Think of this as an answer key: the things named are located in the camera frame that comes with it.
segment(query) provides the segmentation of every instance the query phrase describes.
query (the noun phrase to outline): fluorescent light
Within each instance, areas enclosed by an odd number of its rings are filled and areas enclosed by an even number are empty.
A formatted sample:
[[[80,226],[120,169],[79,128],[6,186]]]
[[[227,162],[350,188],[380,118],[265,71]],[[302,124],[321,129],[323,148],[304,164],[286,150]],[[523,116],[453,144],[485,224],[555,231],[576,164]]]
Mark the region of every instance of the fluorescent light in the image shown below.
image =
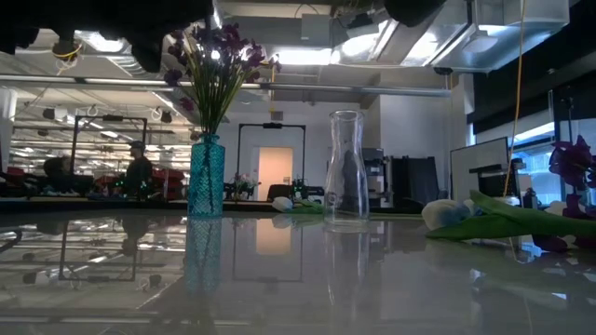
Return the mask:
[[[124,42],[122,40],[110,41],[103,38],[97,32],[74,31],[76,35],[85,40],[94,49],[101,52],[117,52],[122,50]]]
[[[161,100],[161,102],[163,102],[166,106],[170,107],[171,109],[175,110],[174,108],[174,103],[168,99],[163,98],[162,96],[160,96],[159,94],[155,93],[155,92],[151,92],[153,93],[153,95],[155,95],[158,99]]]
[[[358,37],[350,38],[342,45],[342,51],[346,56],[352,57],[371,49],[378,33],[369,33]]]
[[[285,49],[275,53],[279,55],[279,62],[284,65],[329,65],[332,57],[330,48]]]
[[[213,22],[218,28],[222,28],[222,18],[220,18],[220,14],[217,12],[217,8],[213,10]]]
[[[490,24],[481,24],[479,26],[479,28],[480,28],[480,30],[488,33],[490,36],[502,33],[505,30],[509,29],[508,26],[496,26],[496,25],[490,25]]]
[[[90,126],[95,127],[97,129],[103,129],[103,126],[96,124],[95,122],[88,122]]]
[[[109,136],[111,138],[117,139],[118,134],[114,133],[113,131],[102,131],[102,134],[105,136]]]
[[[524,131],[523,133],[516,135],[515,141],[525,141],[525,140],[528,140],[534,136],[548,134],[553,131],[555,131],[555,123],[549,122],[549,123],[542,125],[540,127],[535,127],[534,129],[530,129],[528,131]]]

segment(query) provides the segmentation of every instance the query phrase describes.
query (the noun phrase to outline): wire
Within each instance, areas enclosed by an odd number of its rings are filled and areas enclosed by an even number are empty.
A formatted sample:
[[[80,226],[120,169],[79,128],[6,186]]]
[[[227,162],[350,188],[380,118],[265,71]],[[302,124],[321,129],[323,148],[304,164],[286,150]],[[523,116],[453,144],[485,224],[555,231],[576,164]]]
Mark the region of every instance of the wire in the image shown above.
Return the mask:
[[[298,8],[296,8],[296,11],[294,12],[294,18],[295,18],[295,19],[298,19],[298,11],[299,11],[299,10],[300,10],[300,8],[302,8],[303,6],[309,6],[309,7],[313,8],[313,10],[314,10],[314,11],[315,11],[317,14],[320,14],[320,13],[318,12],[318,10],[317,10],[316,8],[314,8],[312,5],[309,5],[309,4],[300,4],[300,6],[298,6]]]
[[[70,60],[70,58],[72,56],[76,55],[81,50],[82,47],[83,47],[83,44],[82,43],[79,43],[78,44],[78,47],[74,51],[71,51],[71,52],[69,52],[67,54],[61,55],[61,54],[57,54],[57,53],[54,53],[54,52],[52,52],[52,54],[54,54],[54,56],[57,57],[57,58],[69,58],[69,60]]]
[[[81,47],[82,47],[82,46],[83,46],[83,44],[82,44],[82,43],[81,43],[81,44],[79,44],[79,45],[78,45],[78,48],[77,48],[75,51],[73,51],[73,52],[69,52],[69,53],[68,53],[68,54],[66,54],[66,55],[57,55],[57,54],[55,54],[55,53],[53,53],[53,52],[52,52],[52,54],[53,54],[54,56],[56,56],[56,57],[64,57],[64,58],[68,57],[68,60],[67,60],[67,61],[64,61],[64,60],[59,60],[59,61],[62,61],[62,64],[63,64],[63,66],[62,66],[62,67],[58,66],[58,73],[56,74],[56,76],[60,76],[60,75],[61,75],[61,74],[62,74],[64,71],[66,71],[66,70],[69,70],[69,69],[72,69],[72,68],[74,68],[74,67],[76,66],[76,64],[77,64],[77,61],[76,61],[76,60],[75,60],[75,61],[73,61],[73,62],[72,62],[72,64],[68,64],[68,65],[66,65],[66,63],[67,63],[67,62],[68,62],[68,63],[70,63],[70,62],[71,62],[71,59],[72,59],[72,58],[75,56],[75,54],[76,54],[78,51],[80,51],[80,50],[81,50]],[[41,91],[41,92],[40,92],[40,93],[39,93],[39,94],[38,94],[38,95],[35,97],[35,99],[33,99],[33,101],[29,102],[29,104],[28,104],[28,105],[26,105],[26,106],[25,106],[25,108],[23,108],[22,110],[20,110],[18,113],[15,113],[15,114],[14,114],[14,115],[13,115],[13,116],[10,118],[10,119],[14,121],[14,120],[17,118],[17,115],[20,115],[20,114],[22,114],[22,113],[25,113],[27,110],[29,110],[29,108],[30,108],[31,106],[33,106],[33,105],[35,105],[37,102],[39,102],[39,101],[41,100],[41,98],[44,96],[44,94],[47,92],[47,90],[49,89],[49,87],[51,87],[51,86],[52,86],[52,83],[49,83],[49,84],[47,84],[47,86],[46,86],[46,87],[45,87],[45,88],[44,88],[44,89],[43,89],[43,90],[42,90],[42,91]]]
[[[276,69],[272,68],[271,69],[271,83],[274,83],[276,81]],[[275,90],[271,90],[271,101],[269,102],[269,113],[272,114],[276,109],[274,106],[274,98],[276,97],[276,91]]]
[[[514,147],[515,147],[515,135],[518,131],[518,119],[520,118],[520,105],[521,105],[521,100],[522,100],[523,32],[524,32],[526,5],[527,5],[527,0],[523,0],[523,7],[521,9],[520,57],[518,59],[518,85],[517,85],[517,98],[515,101],[515,118],[513,119],[513,135],[511,136],[511,150],[509,150],[509,165],[508,165],[507,176],[505,177],[505,190],[503,191],[503,197],[507,196],[507,192],[508,192],[509,175],[511,174],[511,166],[512,166],[511,161],[513,160],[513,151],[514,151]]]

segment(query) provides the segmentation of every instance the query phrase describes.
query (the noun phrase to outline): lamp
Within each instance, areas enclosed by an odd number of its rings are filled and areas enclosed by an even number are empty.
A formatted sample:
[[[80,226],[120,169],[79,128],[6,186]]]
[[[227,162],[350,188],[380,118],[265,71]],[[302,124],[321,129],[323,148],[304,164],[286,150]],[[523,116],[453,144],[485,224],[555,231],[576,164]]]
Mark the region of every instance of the lamp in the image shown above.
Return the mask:
[[[42,115],[48,120],[53,120],[56,117],[56,110],[53,108],[46,108]]]
[[[160,120],[161,120],[161,122],[163,122],[165,124],[170,124],[172,121],[171,120],[171,112],[162,111]]]

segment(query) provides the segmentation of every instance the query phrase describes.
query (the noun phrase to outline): white marble table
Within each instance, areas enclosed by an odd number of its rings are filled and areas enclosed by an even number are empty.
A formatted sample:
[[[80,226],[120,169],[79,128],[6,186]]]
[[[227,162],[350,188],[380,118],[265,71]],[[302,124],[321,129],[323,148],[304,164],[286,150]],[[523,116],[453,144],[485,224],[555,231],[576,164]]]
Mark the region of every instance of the white marble table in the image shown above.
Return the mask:
[[[2,224],[23,238],[0,254],[0,334],[596,333],[595,256],[427,240],[413,217],[372,221],[364,234],[299,222],[13,217]],[[134,240],[136,261],[121,253]]]

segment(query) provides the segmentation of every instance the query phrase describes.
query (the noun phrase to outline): ceiling light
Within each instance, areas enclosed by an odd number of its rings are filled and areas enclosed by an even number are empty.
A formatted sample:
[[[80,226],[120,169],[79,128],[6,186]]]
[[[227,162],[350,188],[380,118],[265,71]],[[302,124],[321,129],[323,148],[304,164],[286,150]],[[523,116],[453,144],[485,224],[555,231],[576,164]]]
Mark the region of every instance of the ceiling light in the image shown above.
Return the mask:
[[[332,57],[330,48],[285,49],[274,53],[279,55],[279,62],[283,65],[329,65]]]
[[[554,132],[555,131],[555,124],[554,122],[549,122],[545,125],[542,125],[540,127],[535,127],[534,129],[530,129],[528,131],[524,131],[521,134],[518,134],[515,136],[515,141],[525,141],[528,140],[534,136],[539,136],[539,135],[546,135],[550,132]]]
[[[361,52],[368,51],[373,47],[378,33],[369,33],[362,36],[350,38],[342,45],[342,51],[346,56],[356,56]]]
[[[74,31],[74,33],[94,49],[101,52],[117,52],[124,48],[124,42],[122,40],[106,40],[97,32]]]
[[[102,134],[105,136],[109,136],[111,138],[117,139],[118,134],[114,133],[113,131],[102,131]]]

